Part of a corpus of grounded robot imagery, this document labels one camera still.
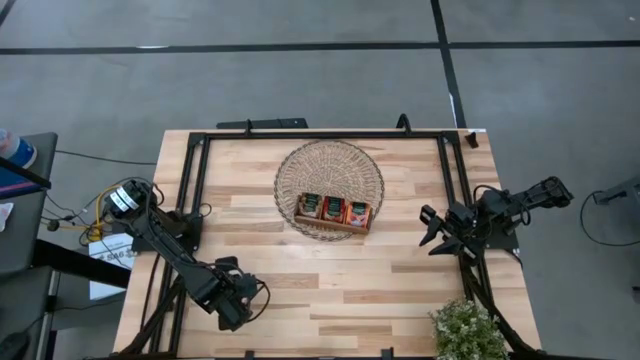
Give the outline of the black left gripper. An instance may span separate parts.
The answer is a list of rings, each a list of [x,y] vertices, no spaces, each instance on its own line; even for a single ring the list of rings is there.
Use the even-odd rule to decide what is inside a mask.
[[[214,273],[216,287],[213,308],[219,314],[221,331],[236,331],[252,316],[251,302],[258,293],[259,280],[251,273]]]

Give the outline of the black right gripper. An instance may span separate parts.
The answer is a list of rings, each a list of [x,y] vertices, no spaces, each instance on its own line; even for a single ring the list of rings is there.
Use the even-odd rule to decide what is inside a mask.
[[[420,241],[420,247],[434,240],[438,233],[442,235],[442,243],[429,251],[430,256],[467,254],[471,258],[481,257],[487,240],[493,233],[493,225],[490,221],[485,221],[476,222],[468,228],[458,228],[448,236],[446,222],[429,205],[421,207],[419,219],[427,226],[427,233]]]

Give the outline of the orange peach tea bag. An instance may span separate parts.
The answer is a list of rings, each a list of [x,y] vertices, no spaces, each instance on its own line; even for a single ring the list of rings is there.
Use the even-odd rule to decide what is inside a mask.
[[[365,202],[351,202],[347,208],[346,224],[366,228],[369,223],[371,206]]]

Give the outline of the red strawberry tea bag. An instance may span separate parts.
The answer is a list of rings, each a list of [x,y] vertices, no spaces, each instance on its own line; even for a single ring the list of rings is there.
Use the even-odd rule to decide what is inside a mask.
[[[322,219],[343,223],[346,214],[346,201],[343,198],[326,196],[323,202]]]

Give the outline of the beige vanilla tea bag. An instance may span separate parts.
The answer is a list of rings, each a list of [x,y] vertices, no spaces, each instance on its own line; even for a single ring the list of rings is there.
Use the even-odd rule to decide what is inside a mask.
[[[322,210],[323,197],[314,193],[302,193],[298,202],[298,215],[318,219]]]

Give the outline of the green white-flowered plant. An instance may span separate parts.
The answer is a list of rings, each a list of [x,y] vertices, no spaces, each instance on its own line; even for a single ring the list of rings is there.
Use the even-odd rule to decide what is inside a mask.
[[[437,360],[508,360],[499,318],[474,301],[448,301],[429,318]]]

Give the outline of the round woven placemat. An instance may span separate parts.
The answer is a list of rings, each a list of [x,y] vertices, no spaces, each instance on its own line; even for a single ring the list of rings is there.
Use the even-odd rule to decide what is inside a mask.
[[[346,240],[352,234],[294,220],[298,197],[304,193],[365,202],[372,206],[372,215],[377,216],[384,200],[385,183],[373,158],[345,141],[312,141],[285,157],[274,179],[278,212],[300,234],[318,241],[336,242]]]

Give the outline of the white paper box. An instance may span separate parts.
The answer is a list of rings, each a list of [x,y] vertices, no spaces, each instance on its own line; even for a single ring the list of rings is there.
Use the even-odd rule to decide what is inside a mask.
[[[90,243],[89,255],[94,259],[131,270],[135,262],[132,242],[133,238],[126,233],[109,235],[101,241]],[[96,281],[89,282],[90,300],[102,300],[123,293],[124,291],[125,288]]]

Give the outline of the black diagonal beam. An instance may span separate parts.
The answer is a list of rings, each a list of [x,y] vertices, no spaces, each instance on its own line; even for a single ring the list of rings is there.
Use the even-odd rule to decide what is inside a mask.
[[[32,266],[48,266],[61,273],[84,277],[90,281],[119,288],[126,288],[131,276],[131,271],[126,268],[44,240],[35,242]]]

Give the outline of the grey furniture piece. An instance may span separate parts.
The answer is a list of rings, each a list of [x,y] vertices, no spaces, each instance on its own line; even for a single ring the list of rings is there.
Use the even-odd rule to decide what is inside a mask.
[[[594,196],[597,205],[608,205],[616,199],[627,198],[640,206],[640,175],[634,176],[609,189],[599,191]]]

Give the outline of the black computer mouse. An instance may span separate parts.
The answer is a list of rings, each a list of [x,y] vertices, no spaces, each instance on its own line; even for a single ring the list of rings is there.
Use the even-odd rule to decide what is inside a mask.
[[[23,360],[30,337],[25,332],[14,332],[0,341],[0,360]]]

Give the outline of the grey side table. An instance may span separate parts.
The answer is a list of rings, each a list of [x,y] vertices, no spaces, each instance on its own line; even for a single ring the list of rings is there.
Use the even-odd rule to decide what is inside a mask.
[[[45,180],[50,179],[58,135],[53,132],[27,135],[25,139],[37,149],[37,157],[29,168]],[[45,200],[44,192],[9,199],[14,208],[0,232],[0,277],[30,267]]]

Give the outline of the thin black strip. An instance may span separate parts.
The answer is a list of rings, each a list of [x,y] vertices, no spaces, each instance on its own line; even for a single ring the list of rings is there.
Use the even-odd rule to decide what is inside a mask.
[[[24,169],[5,158],[0,157],[0,167],[3,167],[25,179],[28,179],[32,183],[38,184],[42,188],[46,188],[46,189],[51,188],[51,183],[49,180],[46,180],[41,176],[36,175],[35,173],[27,169]]]

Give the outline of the blue white canister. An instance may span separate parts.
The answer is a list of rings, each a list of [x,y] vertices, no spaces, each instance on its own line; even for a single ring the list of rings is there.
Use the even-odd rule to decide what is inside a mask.
[[[37,158],[37,148],[20,136],[0,128],[0,157],[27,169]]]

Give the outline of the black table frame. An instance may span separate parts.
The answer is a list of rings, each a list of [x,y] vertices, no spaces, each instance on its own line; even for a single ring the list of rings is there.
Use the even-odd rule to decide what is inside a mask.
[[[221,130],[206,163],[183,169],[189,134],[164,135],[154,181],[165,206],[176,206],[182,180],[204,181],[204,232],[196,256],[235,256],[240,267],[265,281],[257,320],[221,331],[216,315],[188,303],[179,331],[166,318],[158,354],[163,359],[431,357],[436,341],[429,313],[463,296],[458,260],[430,256],[420,247],[423,205],[447,207],[463,184],[500,183],[488,136],[479,147],[440,150],[432,130],[289,130],[275,139],[258,130],[246,137]],[[293,230],[277,210],[277,168],[297,147],[320,138],[357,145],[380,168],[385,195],[370,232],[323,242]]]

